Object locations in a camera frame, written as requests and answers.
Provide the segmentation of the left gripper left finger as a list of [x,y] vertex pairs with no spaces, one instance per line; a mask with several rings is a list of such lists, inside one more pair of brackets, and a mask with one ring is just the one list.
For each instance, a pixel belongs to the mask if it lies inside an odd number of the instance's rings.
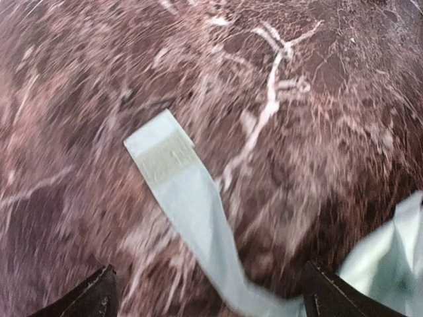
[[116,317],[117,314],[116,271],[107,265],[30,317]]

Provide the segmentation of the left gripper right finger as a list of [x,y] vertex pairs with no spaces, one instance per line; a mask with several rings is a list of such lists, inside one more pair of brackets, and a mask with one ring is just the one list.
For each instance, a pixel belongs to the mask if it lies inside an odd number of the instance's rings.
[[312,261],[305,265],[302,287],[306,315],[311,317],[404,317]]

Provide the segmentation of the mint and black folding umbrella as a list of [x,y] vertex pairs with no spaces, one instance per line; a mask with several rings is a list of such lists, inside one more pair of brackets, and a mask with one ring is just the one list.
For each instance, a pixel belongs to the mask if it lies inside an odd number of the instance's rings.
[[[284,300],[247,279],[217,186],[169,111],[148,121],[124,145],[225,303],[244,316],[308,316],[303,296]],[[364,238],[336,274],[404,316],[421,316],[422,192],[398,204],[394,217]]]

